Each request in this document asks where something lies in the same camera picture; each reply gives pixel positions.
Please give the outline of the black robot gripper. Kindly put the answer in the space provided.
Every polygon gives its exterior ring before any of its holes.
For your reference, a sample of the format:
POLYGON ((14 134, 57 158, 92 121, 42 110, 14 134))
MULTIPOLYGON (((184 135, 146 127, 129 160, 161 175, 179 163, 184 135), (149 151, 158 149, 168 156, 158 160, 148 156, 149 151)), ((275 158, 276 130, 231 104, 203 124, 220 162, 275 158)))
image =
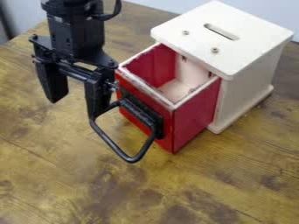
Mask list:
POLYGON ((117 63, 104 53, 101 10, 48 10, 49 36, 32 35, 34 68, 46 99, 56 103, 69 92, 68 74, 113 81, 117 63))

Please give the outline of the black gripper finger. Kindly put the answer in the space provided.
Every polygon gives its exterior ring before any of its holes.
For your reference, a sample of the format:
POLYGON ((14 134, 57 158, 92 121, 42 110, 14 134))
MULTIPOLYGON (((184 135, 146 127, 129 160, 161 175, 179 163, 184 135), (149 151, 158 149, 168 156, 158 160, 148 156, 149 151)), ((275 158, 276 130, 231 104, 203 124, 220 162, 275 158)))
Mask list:
POLYGON ((88 118, 96 119, 109 107, 112 87, 108 80, 88 79, 84 83, 88 118))

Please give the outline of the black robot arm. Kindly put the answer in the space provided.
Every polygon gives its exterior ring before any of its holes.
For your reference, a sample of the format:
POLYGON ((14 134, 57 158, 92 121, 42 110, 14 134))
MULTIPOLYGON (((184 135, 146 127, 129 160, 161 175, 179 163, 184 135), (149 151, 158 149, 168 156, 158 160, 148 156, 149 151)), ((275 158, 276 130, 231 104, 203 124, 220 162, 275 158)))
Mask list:
POLYGON ((49 102, 69 92, 68 78, 84 83, 88 118, 96 119, 109 107, 110 84, 117 62, 105 54, 104 22, 121 11, 116 0, 110 14, 102 0, 41 0, 46 12, 49 34, 33 34, 33 64, 49 102))

